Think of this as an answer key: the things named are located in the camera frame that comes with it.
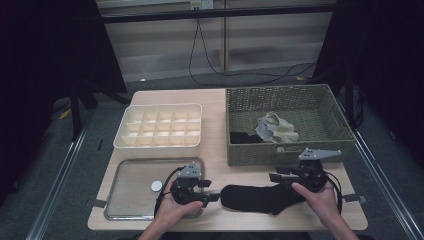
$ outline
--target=wicker basket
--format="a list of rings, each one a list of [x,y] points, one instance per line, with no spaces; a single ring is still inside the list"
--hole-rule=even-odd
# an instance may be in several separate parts
[[[226,89],[228,165],[282,165],[298,163],[305,148],[341,150],[323,159],[340,162],[356,139],[328,85],[295,85]],[[295,127],[293,143],[232,144],[230,132],[256,134],[258,118],[275,112]]]

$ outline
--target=black fabric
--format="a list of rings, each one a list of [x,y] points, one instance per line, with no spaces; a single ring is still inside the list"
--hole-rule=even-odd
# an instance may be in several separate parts
[[[231,144],[261,143],[262,141],[257,134],[249,136],[245,132],[230,132]]]
[[[221,191],[222,205],[242,212],[278,215],[285,208],[303,201],[304,197],[283,184],[271,187],[228,185]]]
[[[357,236],[360,240],[375,240],[375,238],[366,236],[366,235],[358,235]]]

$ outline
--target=black sock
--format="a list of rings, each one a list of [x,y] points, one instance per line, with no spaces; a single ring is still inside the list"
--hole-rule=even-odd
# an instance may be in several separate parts
[[[228,185],[221,191],[221,204],[242,212],[278,215],[285,208],[303,201],[304,197],[283,184],[272,187]]]

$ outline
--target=handheld controller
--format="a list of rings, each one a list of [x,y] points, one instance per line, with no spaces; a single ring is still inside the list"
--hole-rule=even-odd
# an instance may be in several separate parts
[[[270,173],[271,182],[282,183],[290,186],[297,182],[311,192],[319,192],[326,184],[328,177],[320,159],[341,155],[341,151],[328,151],[319,149],[306,149],[299,155],[298,168],[277,167],[278,174]],[[283,175],[296,175],[296,177],[283,177]]]
[[[197,186],[199,188],[209,187],[211,181],[201,179],[202,174],[195,164],[185,166],[179,173],[177,179],[171,186],[171,193],[178,204],[185,205],[194,201],[203,202],[206,207],[209,202],[217,202],[220,194],[204,194],[194,191]]]

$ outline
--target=white plastic tray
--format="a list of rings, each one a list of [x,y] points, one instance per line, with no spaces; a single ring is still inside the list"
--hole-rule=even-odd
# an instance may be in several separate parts
[[[129,106],[113,145],[128,159],[197,157],[201,116],[192,103]]]

